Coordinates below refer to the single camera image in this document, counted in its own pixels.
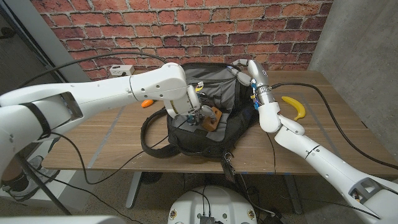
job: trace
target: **black backpack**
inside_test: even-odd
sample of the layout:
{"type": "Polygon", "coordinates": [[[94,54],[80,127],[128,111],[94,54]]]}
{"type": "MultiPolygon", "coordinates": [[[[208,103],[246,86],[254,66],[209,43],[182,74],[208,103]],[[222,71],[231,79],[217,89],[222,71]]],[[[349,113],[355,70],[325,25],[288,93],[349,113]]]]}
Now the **black backpack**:
{"type": "Polygon", "coordinates": [[[182,65],[187,83],[196,86],[203,82],[198,93],[202,104],[217,107],[223,115],[217,128],[208,132],[201,125],[185,123],[186,117],[167,115],[169,145],[161,149],[151,149],[145,143],[145,133],[150,121],[167,114],[163,108],[146,119],[141,128],[143,150],[156,158],[166,158],[183,153],[188,156],[204,156],[226,159],[235,142],[258,118],[254,109],[251,86],[242,85],[228,67],[240,71],[239,67],[227,63],[186,63],[182,65]]]}

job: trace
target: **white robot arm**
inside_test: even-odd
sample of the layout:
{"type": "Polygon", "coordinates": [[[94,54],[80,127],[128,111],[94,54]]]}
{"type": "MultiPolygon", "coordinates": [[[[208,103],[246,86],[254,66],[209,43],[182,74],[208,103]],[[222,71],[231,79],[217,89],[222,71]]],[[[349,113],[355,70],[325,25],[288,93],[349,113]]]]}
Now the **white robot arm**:
{"type": "Polygon", "coordinates": [[[262,104],[258,107],[260,126],[265,132],[279,130],[275,136],[278,144],[305,159],[351,206],[380,218],[355,210],[365,223],[396,222],[398,184],[355,169],[308,138],[300,124],[278,114],[279,106],[272,96],[263,67],[253,60],[241,59],[234,64],[247,65],[249,73],[256,79],[257,95],[262,104]]]}
{"type": "Polygon", "coordinates": [[[31,142],[57,138],[51,132],[64,134],[97,113],[148,99],[164,100],[172,117],[201,109],[176,63],[129,77],[36,85],[0,96],[0,175],[31,142]]]}

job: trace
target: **yellow banana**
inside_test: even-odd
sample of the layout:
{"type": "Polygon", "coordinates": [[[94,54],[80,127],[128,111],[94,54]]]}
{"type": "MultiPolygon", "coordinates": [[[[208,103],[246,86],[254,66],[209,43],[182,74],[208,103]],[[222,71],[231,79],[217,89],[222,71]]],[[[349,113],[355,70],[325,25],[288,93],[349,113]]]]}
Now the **yellow banana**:
{"type": "Polygon", "coordinates": [[[297,110],[297,116],[294,118],[295,121],[305,116],[305,108],[303,104],[288,96],[282,96],[282,100],[292,105],[297,110]]]}

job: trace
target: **table leg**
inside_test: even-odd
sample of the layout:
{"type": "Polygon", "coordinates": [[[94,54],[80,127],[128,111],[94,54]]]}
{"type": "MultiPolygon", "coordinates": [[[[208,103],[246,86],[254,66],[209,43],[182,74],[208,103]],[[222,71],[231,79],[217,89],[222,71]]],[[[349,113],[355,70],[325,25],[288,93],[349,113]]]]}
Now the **table leg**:
{"type": "MultiPolygon", "coordinates": [[[[298,198],[299,193],[297,192],[297,187],[296,183],[294,181],[294,176],[293,175],[284,175],[287,190],[289,191],[289,195],[291,198],[298,198]]],[[[294,212],[296,214],[302,214],[303,213],[303,207],[301,206],[301,202],[299,199],[292,199],[292,205],[294,212]]]]}
{"type": "Polygon", "coordinates": [[[134,172],[131,180],[129,195],[127,196],[126,208],[132,208],[134,206],[141,182],[141,175],[142,172],[134,172]]]}

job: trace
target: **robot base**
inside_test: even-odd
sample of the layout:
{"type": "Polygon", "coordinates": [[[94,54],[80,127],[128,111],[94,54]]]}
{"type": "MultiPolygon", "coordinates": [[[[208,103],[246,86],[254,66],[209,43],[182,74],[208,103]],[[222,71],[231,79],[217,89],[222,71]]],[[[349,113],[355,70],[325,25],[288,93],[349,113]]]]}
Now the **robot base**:
{"type": "MultiPolygon", "coordinates": [[[[203,193],[204,187],[193,190],[203,193]]],[[[205,204],[205,216],[209,217],[209,204],[206,198],[196,192],[188,191],[174,202],[170,209],[168,224],[211,223],[224,224],[256,224],[256,214],[251,204],[240,194],[220,186],[206,186],[204,195],[210,203],[211,217],[203,216],[203,200],[205,204]]]]}

